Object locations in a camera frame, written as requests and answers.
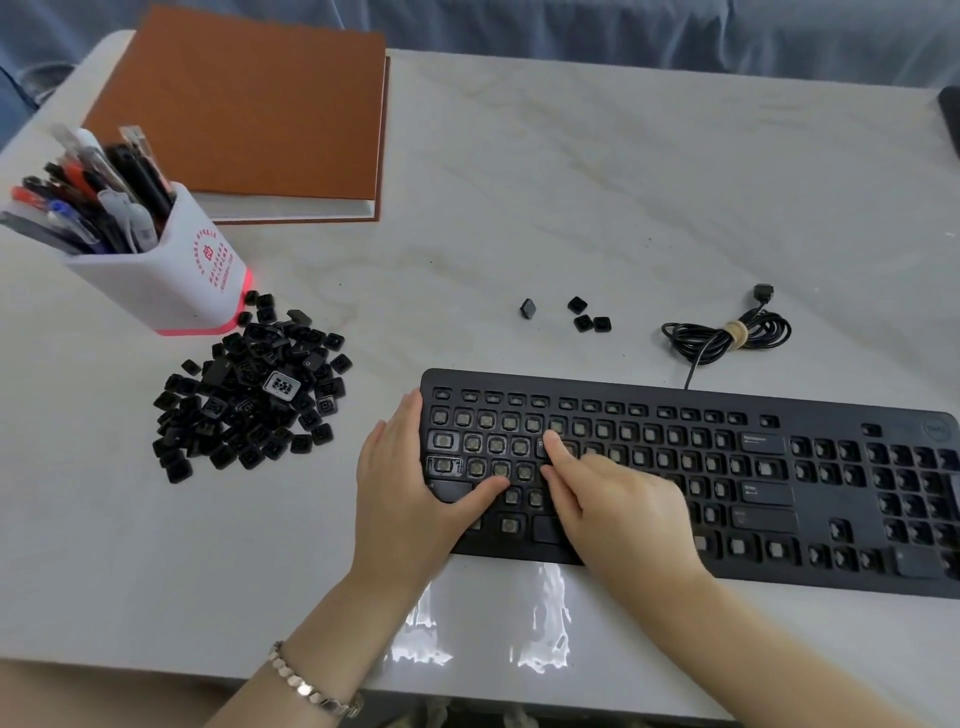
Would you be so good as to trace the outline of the person's left forearm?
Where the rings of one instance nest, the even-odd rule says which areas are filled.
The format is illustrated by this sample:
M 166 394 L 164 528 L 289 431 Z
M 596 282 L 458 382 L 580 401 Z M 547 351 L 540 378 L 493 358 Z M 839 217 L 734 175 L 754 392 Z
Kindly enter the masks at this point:
M 302 684 L 290 685 L 266 661 L 202 728 L 338 728 L 345 714 L 337 706 L 312 703 L 302 691 L 310 687 L 322 699 L 352 704 L 416 603 L 402 612 L 347 574 L 276 654 Z

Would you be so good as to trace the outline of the bunch of pens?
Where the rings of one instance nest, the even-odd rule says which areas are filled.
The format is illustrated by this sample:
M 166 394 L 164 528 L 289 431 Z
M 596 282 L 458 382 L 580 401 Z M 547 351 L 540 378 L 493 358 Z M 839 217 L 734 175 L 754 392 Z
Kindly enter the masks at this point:
M 138 256 L 161 244 L 179 200 L 144 129 L 118 128 L 103 144 L 83 127 L 56 123 L 63 153 L 44 176 L 0 189 L 0 227 L 69 258 Z

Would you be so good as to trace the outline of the person's right hand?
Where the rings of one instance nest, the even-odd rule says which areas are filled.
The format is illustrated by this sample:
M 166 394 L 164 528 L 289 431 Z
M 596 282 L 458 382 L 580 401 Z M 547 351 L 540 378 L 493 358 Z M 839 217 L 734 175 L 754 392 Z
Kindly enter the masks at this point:
M 647 613 L 674 606 L 712 581 L 675 483 L 595 453 L 576 458 L 552 430 L 543 444 L 547 465 L 585 466 L 582 536 L 571 545 L 624 608 Z

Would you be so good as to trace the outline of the black computer keyboard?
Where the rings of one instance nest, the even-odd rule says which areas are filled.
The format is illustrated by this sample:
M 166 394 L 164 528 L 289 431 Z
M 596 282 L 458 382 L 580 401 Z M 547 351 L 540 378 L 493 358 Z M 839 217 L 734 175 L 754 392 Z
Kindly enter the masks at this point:
M 426 370 L 428 488 L 510 486 L 456 554 L 582 565 L 541 467 L 571 455 L 672 481 L 719 578 L 960 601 L 960 423 L 944 412 L 473 370 Z

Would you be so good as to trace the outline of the black flat device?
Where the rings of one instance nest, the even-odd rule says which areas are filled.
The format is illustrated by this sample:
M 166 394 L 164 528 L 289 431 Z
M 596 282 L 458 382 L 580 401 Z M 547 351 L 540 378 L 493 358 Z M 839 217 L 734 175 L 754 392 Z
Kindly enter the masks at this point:
M 960 85 L 944 87 L 936 101 L 954 155 L 960 161 Z

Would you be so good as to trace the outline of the person's left hand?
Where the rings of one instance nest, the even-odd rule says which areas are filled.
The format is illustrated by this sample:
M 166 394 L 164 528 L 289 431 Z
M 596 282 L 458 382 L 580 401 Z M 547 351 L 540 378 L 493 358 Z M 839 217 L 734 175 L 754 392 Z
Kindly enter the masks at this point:
M 419 389 L 403 394 L 362 446 L 356 470 L 355 543 L 349 581 L 409 611 L 464 535 L 449 534 L 449 505 L 426 485 Z

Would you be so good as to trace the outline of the white pen holder red base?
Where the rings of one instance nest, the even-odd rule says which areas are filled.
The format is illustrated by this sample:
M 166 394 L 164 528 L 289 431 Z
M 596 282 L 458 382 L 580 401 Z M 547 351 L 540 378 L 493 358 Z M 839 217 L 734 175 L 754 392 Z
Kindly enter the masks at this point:
M 254 274 L 200 207 L 176 200 L 158 245 L 140 253 L 57 255 L 67 270 L 162 336 L 226 334 L 245 309 Z

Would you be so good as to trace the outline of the person's right forearm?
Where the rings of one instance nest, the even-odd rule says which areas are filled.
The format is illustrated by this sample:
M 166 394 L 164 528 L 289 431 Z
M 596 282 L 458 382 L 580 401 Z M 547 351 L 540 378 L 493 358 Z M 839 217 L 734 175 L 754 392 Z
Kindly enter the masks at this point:
M 744 728 L 930 728 L 702 568 L 604 575 L 602 583 L 658 650 Z

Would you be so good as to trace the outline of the brown hardcover notebook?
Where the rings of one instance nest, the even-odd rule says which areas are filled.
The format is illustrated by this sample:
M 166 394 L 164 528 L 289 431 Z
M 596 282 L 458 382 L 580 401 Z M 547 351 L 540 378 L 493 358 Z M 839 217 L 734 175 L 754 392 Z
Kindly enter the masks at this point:
M 389 61 L 379 31 L 154 4 L 81 125 L 139 127 L 218 224 L 378 221 Z

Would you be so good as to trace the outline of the pile of black keycaps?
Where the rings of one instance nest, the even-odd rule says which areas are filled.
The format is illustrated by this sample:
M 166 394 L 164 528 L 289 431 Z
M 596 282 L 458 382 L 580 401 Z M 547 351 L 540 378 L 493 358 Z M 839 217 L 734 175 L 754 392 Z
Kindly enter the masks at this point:
M 354 365 L 345 343 L 304 310 L 282 316 L 272 294 L 249 290 L 235 327 L 211 346 L 210 357 L 184 360 L 152 403 L 159 416 L 151 449 L 169 483 L 191 479 L 202 459 L 216 471 L 253 471 L 333 442 L 330 418 Z M 302 382 L 291 402 L 262 391 L 273 370 Z

